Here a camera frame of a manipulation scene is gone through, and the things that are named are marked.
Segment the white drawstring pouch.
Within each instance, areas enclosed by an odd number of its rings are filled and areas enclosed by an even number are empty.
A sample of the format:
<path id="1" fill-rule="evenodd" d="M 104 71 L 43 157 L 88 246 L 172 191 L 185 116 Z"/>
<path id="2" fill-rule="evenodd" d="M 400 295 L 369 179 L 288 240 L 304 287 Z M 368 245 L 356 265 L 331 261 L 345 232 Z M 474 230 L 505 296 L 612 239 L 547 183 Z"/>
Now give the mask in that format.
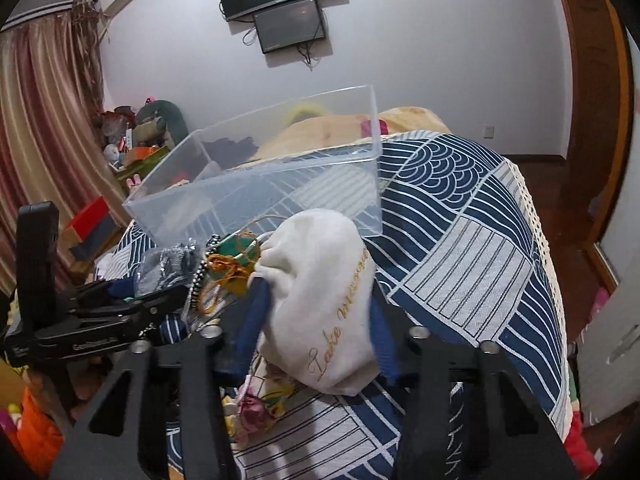
<path id="1" fill-rule="evenodd" d="M 355 223 L 309 209 L 284 220 L 260 248 L 254 278 L 272 308 L 257 351 L 301 384 L 356 396 L 378 376 L 370 337 L 375 263 Z"/>

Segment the green orange knotted ornament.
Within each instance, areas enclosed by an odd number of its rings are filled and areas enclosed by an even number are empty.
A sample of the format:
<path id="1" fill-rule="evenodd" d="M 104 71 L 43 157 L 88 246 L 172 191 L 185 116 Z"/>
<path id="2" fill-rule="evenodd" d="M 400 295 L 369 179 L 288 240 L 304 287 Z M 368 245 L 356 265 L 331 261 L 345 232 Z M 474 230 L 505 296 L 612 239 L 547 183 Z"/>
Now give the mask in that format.
<path id="1" fill-rule="evenodd" d="M 213 314 L 243 297 L 259 256 L 260 241 L 250 231 L 235 232 L 208 246 L 192 289 L 198 313 Z"/>

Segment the grey knitted cloth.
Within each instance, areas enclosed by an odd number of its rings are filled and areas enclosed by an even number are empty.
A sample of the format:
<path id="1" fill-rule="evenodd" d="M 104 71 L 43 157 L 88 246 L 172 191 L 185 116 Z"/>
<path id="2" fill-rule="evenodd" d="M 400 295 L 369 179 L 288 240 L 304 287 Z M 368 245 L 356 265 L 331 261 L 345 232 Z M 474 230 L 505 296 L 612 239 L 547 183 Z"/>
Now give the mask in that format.
<path id="1" fill-rule="evenodd" d="M 151 249 L 134 272 L 134 296 L 190 286 L 201 258 L 202 248 L 193 243 Z"/>

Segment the red box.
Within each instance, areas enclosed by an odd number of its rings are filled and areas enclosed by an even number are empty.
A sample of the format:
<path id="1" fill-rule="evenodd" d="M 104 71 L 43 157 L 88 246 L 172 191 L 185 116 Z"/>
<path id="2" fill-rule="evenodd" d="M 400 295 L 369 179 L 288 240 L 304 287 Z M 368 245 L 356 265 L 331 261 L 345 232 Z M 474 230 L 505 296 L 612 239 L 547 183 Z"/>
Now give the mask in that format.
<path id="1" fill-rule="evenodd" d="M 96 258 L 105 244 L 115 237 L 120 226 L 102 196 L 81 209 L 61 233 L 61 244 L 77 261 Z"/>

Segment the floral fabric pouch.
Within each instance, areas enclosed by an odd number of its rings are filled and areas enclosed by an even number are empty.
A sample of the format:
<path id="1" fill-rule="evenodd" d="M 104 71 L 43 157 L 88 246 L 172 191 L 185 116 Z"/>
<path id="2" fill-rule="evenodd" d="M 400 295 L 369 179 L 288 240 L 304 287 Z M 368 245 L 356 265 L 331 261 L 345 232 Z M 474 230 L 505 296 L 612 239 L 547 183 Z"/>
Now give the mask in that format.
<path id="1" fill-rule="evenodd" d="M 311 396 L 319 394 L 256 352 L 242 385 L 222 390 L 220 394 L 232 450 L 242 450 L 251 440 L 266 434 L 293 411 L 294 396 L 304 390 Z"/>

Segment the blue white patterned bedspread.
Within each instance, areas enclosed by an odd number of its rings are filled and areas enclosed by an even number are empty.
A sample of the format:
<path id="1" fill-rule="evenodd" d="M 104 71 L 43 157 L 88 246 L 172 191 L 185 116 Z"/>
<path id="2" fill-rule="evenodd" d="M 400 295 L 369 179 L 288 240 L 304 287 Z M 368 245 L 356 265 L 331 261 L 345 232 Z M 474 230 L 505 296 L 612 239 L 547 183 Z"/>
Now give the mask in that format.
<path id="1" fill-rule="evenodd" d="M 343 206 L 367 240 L 386 299 L 452 344 L 506 352 L 560 440 L 570 432 L 562 298 L 518 167 L 451 133 L 395 133 L 378 160 L 381 206 L 348 169 L 304 168 L 277 180 L 262 230 L 287 214 Z M 273 425 L 235 449 L 245 479 L 383 479 L 392 471 L 408 394 L 376 378 L 356 396 L 296 387 Z"/>

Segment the striped red beige curtain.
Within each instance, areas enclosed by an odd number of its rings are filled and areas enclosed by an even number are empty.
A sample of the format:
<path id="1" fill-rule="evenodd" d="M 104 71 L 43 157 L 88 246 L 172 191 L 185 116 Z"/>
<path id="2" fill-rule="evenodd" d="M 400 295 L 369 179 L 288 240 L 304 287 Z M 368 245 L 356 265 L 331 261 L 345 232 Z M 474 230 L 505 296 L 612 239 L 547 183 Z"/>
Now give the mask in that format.
<path id="1" fill-rule="evenodd" d="M 103 155 L 93 118 L 104 89 L 100 14 L 92 0 L 35 18 L 1 35 L 1 290 L 16 283 L 21 206 L 55 203 L 66 224 L 97 197 L 115 221 L 130 218 Z"/>

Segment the dark purple clothing pile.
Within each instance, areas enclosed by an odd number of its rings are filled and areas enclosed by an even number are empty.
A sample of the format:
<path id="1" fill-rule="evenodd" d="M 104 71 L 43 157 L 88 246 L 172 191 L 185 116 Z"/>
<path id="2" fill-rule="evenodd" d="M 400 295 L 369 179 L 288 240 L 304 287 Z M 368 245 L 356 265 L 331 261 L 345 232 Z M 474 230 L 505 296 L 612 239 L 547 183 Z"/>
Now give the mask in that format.
<path id="1" fill-rule="evenodd" d="M 220 138 L 212 142 L 203 143 L 207 155 L 213 159 L 222 170 L 250 162 L 258 151 L 251 136 L 233 141 L 229 138 Z"/>

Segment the grey green plush toy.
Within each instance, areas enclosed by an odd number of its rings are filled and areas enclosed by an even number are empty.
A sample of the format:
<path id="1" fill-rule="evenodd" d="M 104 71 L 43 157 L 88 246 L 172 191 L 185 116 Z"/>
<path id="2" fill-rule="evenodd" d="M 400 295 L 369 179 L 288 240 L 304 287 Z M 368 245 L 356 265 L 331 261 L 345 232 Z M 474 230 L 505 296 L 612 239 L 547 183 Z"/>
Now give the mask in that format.
<path id="1" fill-rule="evenodd" d="M 142 106 L 132 130 L 134 146 L 175 148 L 189 133 L 180 108 L 173 102 L 155 100 Z"/>

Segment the clear plastic storage box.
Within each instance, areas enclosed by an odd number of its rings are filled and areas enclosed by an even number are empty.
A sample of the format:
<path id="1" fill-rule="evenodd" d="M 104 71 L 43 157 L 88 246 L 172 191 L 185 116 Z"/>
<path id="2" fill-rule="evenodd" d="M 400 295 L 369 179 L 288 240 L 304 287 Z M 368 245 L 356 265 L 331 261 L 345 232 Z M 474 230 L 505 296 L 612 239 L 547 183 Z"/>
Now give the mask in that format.
<path id="1" fill-rule="evenodd" d="M 369 116 L 371 136 L 357 143 L 297 155 L 254 160 L 222 170 L 204 142 L 251 136 L 260 148 L 282 132 L 294 104 L 317 103 L 328 115 Z M 307 209 L 331 209 L 355 222 L 359 234 L 382 232 L 378 160 L 382 136 L 370 86 L 307 96 L 260 108 L 198 129 L 183 139 L 142 180 L 124 207 L 158 246 L 239 230 L 265 233 Z"/>

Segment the beige plush blanket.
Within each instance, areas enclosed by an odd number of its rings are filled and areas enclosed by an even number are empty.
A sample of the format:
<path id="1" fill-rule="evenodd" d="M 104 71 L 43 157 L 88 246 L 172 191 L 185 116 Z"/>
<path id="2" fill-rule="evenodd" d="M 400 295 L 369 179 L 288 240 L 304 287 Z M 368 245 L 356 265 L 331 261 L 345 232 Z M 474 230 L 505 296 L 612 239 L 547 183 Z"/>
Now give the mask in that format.
<path id="1" fill-rule="evenodd" d="M 414 130 L 451 132 L 434 112 L 417 106 L 400 106 L 384 110 L 378 114 L 378 121 L 382 136 Z M 366 114 L 315 114 L 287 126 L 273 140 L 258 148 L 250 161 L 297 155 L 320 148 L 334 148 L 357 143 L 370 136 L 371 126 Z"/>

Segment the yellow curved pillow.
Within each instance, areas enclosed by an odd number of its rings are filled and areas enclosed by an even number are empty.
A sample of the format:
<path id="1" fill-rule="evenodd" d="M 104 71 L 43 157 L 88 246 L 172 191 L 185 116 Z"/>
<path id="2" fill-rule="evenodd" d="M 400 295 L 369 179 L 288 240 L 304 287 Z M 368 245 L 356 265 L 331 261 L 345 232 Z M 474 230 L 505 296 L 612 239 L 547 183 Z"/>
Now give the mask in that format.
<path id="1" fill-rule="evenodd" d="M 304 120 L 326 116 L 329 114 L 328 110 L 317 104 L 311 102 L 300 102 L 294 104 L 291 109 L 286 113 L 284 123 L 287 127 L 303 122 Z"/>

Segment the wooden door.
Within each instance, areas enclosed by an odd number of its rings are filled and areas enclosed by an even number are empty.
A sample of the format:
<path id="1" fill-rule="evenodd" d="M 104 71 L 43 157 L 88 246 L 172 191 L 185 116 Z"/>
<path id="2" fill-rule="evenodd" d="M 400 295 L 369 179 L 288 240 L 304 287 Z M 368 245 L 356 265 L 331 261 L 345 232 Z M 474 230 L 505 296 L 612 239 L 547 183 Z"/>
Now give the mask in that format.
<path id="1" fill-rule="evenodd" d="M 567 234 L 591 259 L 626 164 L 634 76 L 611 0 L 560 3 L 570 49 L 570 138 L 560 197 L 577 222 Z"/>

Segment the wall power socket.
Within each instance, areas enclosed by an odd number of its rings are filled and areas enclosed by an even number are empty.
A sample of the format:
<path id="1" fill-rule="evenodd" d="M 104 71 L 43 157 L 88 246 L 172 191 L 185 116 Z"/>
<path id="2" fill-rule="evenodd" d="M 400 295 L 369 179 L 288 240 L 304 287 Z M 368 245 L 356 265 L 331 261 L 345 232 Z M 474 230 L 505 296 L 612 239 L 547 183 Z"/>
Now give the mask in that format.
<path id="1" fill-rule="evenodd" d="M 494 126 L 485 126 L 483 128 L 483 138 L 484 139 L 492 139 L 494 137 L 495 134 L 495 127 Z"/>

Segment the small wall monitor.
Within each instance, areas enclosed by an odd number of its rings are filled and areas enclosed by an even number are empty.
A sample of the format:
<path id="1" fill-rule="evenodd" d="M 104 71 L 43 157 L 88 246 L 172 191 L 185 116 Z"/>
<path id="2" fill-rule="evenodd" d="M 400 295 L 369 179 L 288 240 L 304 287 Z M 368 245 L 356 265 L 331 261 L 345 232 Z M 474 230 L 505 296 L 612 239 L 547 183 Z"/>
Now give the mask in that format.
<path id="1" fill-rule="evenodd" d="M 326 38 L 326 26 L 317 0 L 282 3 L 255 13 L 253 20 L 263 54 Z"/>

